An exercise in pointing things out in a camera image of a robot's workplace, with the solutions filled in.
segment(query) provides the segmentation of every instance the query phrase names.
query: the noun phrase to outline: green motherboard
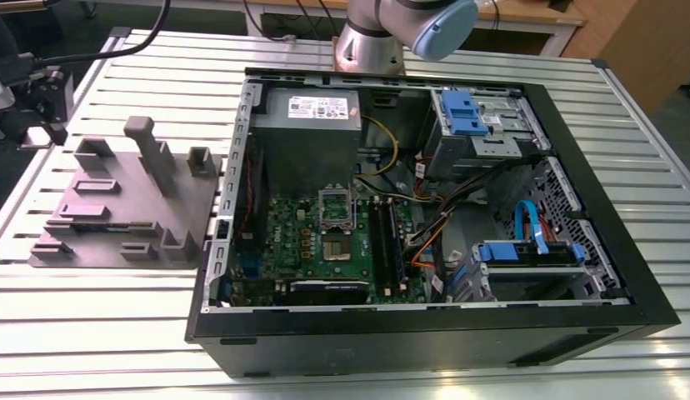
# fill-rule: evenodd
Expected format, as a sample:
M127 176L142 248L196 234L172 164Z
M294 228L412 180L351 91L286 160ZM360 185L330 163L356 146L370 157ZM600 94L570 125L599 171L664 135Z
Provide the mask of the green motherboard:
M248 286L254 288L259 282L279 280L364 282L370 284L370 303L424 303L420 271L412 274L412 270L408 269L410 276L404 284L396 282L387 289L382 288L383 273L376 269L376 257L372 256L372 251L376 250L372 250L371 201L359 199L354 200L352 204L343 201L323 201L323 218L338 220L352 215L354 229L331 228L322 231L316 197L274 197L268 207L258 279ZM391 201L388 207L392 207L396 213L394 229L399 237L404 238L414 230L410 206L407 202ZM251 304L255 306L268 305L270 301L266 296L251 297Z

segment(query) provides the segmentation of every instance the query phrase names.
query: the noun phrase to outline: wooden cabinet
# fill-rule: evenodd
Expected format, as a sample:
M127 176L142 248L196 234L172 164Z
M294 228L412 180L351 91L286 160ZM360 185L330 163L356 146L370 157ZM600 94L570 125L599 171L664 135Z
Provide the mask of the wooden cabinet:
M690 0L575 0L587 24L563 57L600 58L646 113L690 77Z

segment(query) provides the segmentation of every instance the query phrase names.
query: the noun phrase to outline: power supply label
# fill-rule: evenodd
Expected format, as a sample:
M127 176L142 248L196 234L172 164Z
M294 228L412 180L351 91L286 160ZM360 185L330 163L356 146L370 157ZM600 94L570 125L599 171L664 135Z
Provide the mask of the power supply label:
M348 119L347 99L342 97L291 97L288 118Z

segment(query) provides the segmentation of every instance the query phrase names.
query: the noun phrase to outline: yellow cable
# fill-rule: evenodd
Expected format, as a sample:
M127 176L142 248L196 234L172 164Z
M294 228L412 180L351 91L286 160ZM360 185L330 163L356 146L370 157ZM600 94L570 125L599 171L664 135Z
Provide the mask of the yellow cable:
M370 121L374 122L375 125L379 126L379 129L382 129L383 131L386 131L386 134L387 136L390 137L390 139L392 140L392 149L394 149L394 153L392 153L392 160L390 160L390 162L387 163L387 165L384 165L378 171L375 172L368 172L368 173L358 173L355 174L355 177L358 178L367 178L367 177L376 177L380 173L383 173L384 171L387 171L387 169L390 169L390 167L394 165L394 163L398 161L398 155L399 155L399 143L398 143L398 139L394 137L394 133L392 131L386 127L386 125L378 121L375 118L372 117L367 117L366 115L363 115L363 118L364 119L368 119Z

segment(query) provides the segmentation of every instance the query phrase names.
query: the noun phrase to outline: metal rod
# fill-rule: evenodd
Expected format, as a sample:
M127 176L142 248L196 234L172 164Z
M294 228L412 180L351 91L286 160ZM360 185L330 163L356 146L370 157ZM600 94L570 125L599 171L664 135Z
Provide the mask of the metal rod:
M44 0L23 0L20 2L0 2L0 14L27 13L48 8Z

